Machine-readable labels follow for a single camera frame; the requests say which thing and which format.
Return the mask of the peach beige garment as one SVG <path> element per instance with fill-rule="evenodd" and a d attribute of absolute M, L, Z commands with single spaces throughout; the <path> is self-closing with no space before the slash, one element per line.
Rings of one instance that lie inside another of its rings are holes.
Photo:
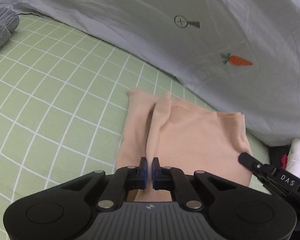
<path fill-rule="evenodd" d="M 248 186 L 251 172 L 238 162 L 250 153 L 245 117 L 239 112 L 216 112 L 170 93 L 158 97 L 141 89 L 128 91 L 128 112 L 116 167 L 149 164 L 177 167 L 185 174 L 203 170 Z"/>

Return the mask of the black garment with red trim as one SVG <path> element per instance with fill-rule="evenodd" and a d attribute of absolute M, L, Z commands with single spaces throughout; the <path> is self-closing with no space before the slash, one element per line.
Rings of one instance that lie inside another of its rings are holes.
<path fill-rule="evenodd" d="M 287 167 L 290 145 L 269 147 L 270 164 L 283 170 Z"/>

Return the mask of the grey printed duvet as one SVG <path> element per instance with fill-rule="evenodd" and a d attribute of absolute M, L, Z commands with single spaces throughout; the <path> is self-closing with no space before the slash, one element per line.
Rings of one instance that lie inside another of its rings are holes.
<path fill-rule="evenodd" d="M 175 76 L 268 145 L 300 138 L 300 0 L 0 0 Z"/>

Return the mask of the grey sweatshirt pile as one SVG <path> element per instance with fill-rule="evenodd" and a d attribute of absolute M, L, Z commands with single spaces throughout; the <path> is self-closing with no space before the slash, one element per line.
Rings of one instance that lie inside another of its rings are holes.
<path fill-rule="evenodd" d="M 19 22 L 18 14 L 13 10 L 0 8 L 0 48 L 10 39 Z"/>

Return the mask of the green grid bed sheet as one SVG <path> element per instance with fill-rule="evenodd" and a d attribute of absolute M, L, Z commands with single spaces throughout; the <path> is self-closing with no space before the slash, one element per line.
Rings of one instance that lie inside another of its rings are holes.
<path fill-rule="evenodd" d="M 15 200 L 94 170 L 115 171 L 127 90 L 171 92 L 174 77 L 64 23 L 20 15 L 0 49 L 0 239 Z"/>

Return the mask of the white folded cloth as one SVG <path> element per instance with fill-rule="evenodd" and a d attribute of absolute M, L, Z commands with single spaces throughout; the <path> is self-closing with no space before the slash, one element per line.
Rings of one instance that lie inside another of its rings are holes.
<path fill-rule="evenodd" d="M 300 178 L 300 139 L 295 138 L 292 141 L 286 170 L 294 176 Z"/>

